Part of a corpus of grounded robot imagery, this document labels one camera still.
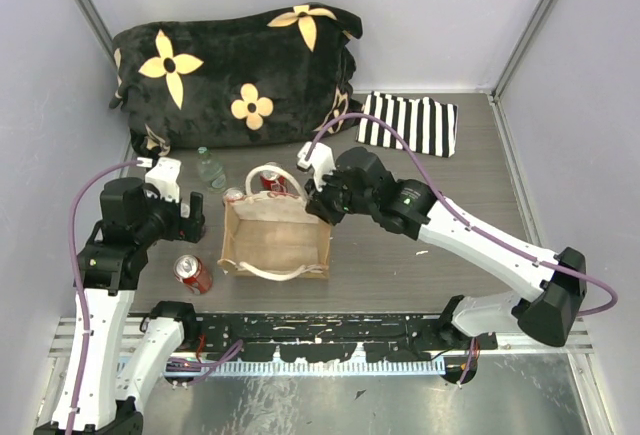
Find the clear glass green-cap bottle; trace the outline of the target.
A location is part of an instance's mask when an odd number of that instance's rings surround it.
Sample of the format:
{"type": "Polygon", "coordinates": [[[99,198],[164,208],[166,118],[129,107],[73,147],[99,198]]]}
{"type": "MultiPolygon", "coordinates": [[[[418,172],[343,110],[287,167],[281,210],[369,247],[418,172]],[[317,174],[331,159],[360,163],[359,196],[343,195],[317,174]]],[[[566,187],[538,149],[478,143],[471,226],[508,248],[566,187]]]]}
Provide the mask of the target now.
{"type": "Polygon", "coordinates": [[[197,171],[202,182],[213,192],[223,192],[227,187],[227,181],[222,163],[207,147],[199,147],[197,154],[197,171]]]}

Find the jute canvas tote bag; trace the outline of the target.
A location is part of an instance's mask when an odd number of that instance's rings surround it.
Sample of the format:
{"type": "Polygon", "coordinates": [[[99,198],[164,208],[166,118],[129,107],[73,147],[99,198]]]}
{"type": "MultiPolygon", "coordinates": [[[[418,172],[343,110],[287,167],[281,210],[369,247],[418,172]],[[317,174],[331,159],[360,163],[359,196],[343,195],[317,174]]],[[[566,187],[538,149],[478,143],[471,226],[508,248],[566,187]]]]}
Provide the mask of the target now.
{"type": "Polygon", "coordinates": [[[224,200],[224,234],[218,266],[234,276],[275,282],[328,279],[331,226],[306,212],[308,197],[283,168],[264,164],[246,175],[244,195],[224,200]],[[287,182],[288,190],[252,190],[264,173],[287,182]]]}

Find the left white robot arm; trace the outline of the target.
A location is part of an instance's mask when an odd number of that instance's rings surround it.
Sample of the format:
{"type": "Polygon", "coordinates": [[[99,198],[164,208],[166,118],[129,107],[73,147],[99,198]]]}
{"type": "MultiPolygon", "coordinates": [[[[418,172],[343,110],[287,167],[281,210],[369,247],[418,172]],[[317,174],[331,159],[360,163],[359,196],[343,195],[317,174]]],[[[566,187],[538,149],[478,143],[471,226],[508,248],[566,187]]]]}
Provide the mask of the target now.
{"type": "Polygon", "coordinates": [[[195,309],[160,301],[132,358],[118,365],[127,317],[148,251],[158,241],[197,243],[204,234],[203,196],[188,203],[157,182],[107,182],[101,217],[76,257],[76,325],[66,378],[49,422],[38,434],[139,434],[144,408],[170,356],[200,339],[195,309]]]}

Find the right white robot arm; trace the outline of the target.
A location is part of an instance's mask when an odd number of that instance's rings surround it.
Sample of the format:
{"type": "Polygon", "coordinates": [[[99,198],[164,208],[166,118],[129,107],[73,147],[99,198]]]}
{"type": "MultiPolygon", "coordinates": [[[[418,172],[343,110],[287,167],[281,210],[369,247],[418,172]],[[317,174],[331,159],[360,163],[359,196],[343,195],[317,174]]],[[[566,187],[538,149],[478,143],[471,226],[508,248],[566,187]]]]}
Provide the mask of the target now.
{"type": "Polygon", "coordinates": [[[586,295],[584,256],[529,244],[464,213],[451,200],[415,179],[396,179],[377,155],[356,147],[335,157],[324,145],[306,143],[297,166],[312,171],[305,184],[306,210],[331,225],[347,215],[367,215],[385,231],[445,249],[509,286],[484,297],[458,295],[435,324],[435,336],[459,349],[472,338],[519,330],[551,346],[565,345],[586,295]],[[523,252],[531,249],[530,259],[523,252]]]}

